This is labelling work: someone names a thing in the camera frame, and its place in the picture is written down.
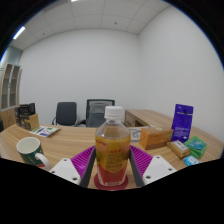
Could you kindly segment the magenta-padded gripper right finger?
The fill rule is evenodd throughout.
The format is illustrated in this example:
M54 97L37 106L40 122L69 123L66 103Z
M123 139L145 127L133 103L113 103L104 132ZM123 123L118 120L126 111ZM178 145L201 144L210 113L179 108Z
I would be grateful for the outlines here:
M161 155L151 156L131 145L129 160L137 187L143 187L176 172Z

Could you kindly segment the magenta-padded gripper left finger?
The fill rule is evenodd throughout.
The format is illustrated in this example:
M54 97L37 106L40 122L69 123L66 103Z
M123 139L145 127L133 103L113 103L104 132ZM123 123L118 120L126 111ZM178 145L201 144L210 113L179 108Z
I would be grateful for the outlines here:
M76 185L87 188L89 185L92 168L96 157L94 146L75 155L73 158L61 159L50 173L59 176Z

